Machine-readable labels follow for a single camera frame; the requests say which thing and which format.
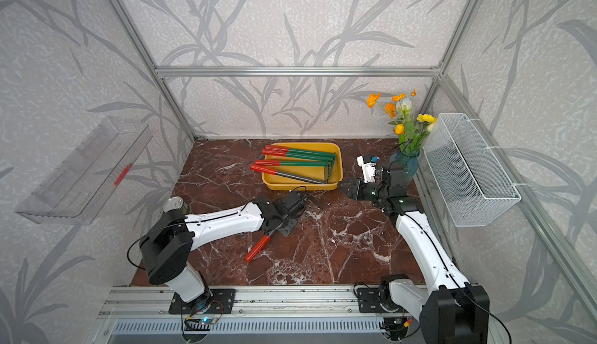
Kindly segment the green small hoe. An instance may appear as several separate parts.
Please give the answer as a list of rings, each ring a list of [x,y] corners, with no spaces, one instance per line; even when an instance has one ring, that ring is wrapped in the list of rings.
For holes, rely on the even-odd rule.
[[[254,170],[255,167],[259,167],[256,171],[261,171],[267,174],[270,174],[271,172],[275,175],[274,170],[278,167],[323,168],[323,177],[327,182],[331,176],[333,166],[334,164],[332,162],[316,160],[256,160],[254,164],[251,165],[251,169]]]
[[[292,148],[280,145],[267,145],[262,149],[261,154],[276,156],[276,157],[295,157],[305,160],[335,160],[336,154],[323,152],[323,151],[311,151],[298,148]]]
[[[290,149],[288,151],[262,149],[261,154],[276,157],[293,157],[303,160],[325,161],[330,163],[336,161],[335,154],[318,151],[299,151],[297,149]]]

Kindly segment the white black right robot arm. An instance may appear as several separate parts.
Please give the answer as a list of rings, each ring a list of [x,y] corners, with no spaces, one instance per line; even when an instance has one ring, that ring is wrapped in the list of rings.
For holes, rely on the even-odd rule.
[[[404,172],[359,161],[363,176],[342,188],[350,199],[381,209],[410,248],[425,285],[409,277],[388,276],[379,285],[380,303],[388,312],[406,311],[419,324],[427,343],[488,341],[490,300],[482,286],[472,285],[436,238],[422,205],[407,194]]]

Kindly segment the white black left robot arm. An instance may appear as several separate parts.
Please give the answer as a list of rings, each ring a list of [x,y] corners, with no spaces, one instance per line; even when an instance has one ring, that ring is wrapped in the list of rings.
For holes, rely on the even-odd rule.
[[[294,230],[306,209],[306,192],[291,191],[274,201],[254,199],[240,207],[213,213],[189,213],[180,197],[169,199],[160,220],[135,243],[153,286],[165,284],[184,303],[205,306],[211,291],[188,262],[191,252],[203,245],[244,233],[262,232],[263,238],[248,252],[253,259],[278,232],[284,236]]]

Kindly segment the yellow plastic storage box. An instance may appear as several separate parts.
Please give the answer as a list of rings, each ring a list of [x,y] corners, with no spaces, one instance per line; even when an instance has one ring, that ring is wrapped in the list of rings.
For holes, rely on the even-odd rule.
[[[277,175],[262,174],[262,181],[271,190],[274,191],[289,191],[295,188],[304,188],[306,191],[331,191],[338,188],[338,184],[343,180],[342,157],[339,146],[335,143],[274,143],[269,145],[280,145],[292,148],[323,151],[336,154],[336,161],[333,163],[331,176],[325,185],[314,185],[305,182],[300,182],[295,179],[287,179]],[[259,160],[303,160],[293,157],[276,157],[261,154]],[[277,171],[285,171],[292,174],[309,177],[324,181],[323,168],[300,168],[300,167],[278,167]]]

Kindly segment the blue glass vase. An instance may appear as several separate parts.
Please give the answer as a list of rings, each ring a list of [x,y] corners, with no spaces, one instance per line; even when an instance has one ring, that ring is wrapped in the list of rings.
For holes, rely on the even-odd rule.
[[[391,168],[397,168],[404,173],[404,180],[410,182],[418,170],[419,152],[407,154],[404,151],[398,151],[390,156]]]

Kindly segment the orange yellow artificial flowers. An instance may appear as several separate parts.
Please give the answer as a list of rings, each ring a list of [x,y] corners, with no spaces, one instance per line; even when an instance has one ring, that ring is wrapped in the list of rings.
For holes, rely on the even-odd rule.
[[[420,153],[424,141],[438,121],[430,114],[415,114],[413,99],[416,96],[417,92],[413,89],[409,95],[393,95],[386,103],[381,102],[381,93],[371,94],[366,99],[369,109],[381,107],[390,118],[389,124],[393,126],[394,134],[399,137],[400,151],[408,157],[416,157]]]

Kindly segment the upright metal tin can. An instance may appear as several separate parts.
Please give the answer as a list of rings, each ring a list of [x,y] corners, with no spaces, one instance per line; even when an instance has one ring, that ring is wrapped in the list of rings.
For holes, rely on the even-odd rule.
[[[184,215],[190,213],[189,206],[180,196],[174,196],[167,199],[163,204],[163,213],[168,213],[172,210],[180,210]]]

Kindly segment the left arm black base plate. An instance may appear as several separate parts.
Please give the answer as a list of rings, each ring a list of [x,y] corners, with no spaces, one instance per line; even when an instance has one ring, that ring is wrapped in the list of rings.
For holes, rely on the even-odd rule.
[[[203,292],[190,302],[184,301],[180,294],[174,293],[169,306],[169,314],[231,314],[236,296],[233,288],[214,288]]]

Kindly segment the aluminium front rail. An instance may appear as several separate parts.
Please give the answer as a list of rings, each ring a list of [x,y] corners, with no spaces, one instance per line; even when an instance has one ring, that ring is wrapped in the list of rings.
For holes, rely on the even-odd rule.
[[[358,317],[359,306],[351,285],[234,286],[231,314],[222,318],[326,318]],[[174,292],[162,287],[115,287],[108,294],[98,317],[171,318]]]

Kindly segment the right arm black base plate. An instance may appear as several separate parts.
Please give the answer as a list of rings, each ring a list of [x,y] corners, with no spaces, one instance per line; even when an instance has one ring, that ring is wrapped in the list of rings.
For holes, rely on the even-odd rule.
[[[361,283],[352,287],[357,300],[359,312],[362,314],[408,314],[403,307],[391,304],[388,297],[382,296],[377,287],[369,287]]]

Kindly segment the clear plastic wall shelf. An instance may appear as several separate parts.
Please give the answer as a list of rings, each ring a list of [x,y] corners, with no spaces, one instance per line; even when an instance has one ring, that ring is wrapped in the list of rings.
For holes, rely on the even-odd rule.
[[[146,123],[105,118],[16,213],[36,224],[91,224],[151,139]]]

